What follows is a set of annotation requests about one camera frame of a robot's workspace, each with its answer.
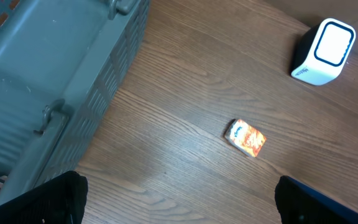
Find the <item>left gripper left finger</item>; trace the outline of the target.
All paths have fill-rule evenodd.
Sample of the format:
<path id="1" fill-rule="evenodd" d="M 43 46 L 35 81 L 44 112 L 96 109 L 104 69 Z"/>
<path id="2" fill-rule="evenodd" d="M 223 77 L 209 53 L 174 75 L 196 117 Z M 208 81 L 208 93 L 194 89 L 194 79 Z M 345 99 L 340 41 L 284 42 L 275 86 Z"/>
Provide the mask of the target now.
<path id="1" fill-rule="evenodd" d="M 0 223 L 81 223 L 87 194 L 87 178 L 68 171 L 2 204 Z"/>

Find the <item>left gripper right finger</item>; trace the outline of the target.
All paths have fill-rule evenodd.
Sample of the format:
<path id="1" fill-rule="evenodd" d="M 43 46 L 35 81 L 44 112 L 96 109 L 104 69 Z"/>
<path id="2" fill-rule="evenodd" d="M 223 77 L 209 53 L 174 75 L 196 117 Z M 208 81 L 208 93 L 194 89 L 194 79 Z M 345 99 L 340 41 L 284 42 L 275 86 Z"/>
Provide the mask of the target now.
<path id="1" fill-rule="evenodd" d="M 317 190 L 283 175 L 275 188 L 283 224 L 358 224 L 358 213 Z"/>

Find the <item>orange snack packet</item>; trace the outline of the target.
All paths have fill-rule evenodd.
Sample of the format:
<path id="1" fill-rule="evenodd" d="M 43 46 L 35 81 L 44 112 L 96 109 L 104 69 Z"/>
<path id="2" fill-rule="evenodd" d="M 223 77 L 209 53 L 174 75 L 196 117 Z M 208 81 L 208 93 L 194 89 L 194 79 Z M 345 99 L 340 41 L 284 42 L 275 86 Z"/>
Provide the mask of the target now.
<path id="1" fill-rule="evenodd" d="M 257 157 L 267 140 L 259 130 L 243 119 L 234 119 L 227 128 L 224 137 L 248 157 Z"/>

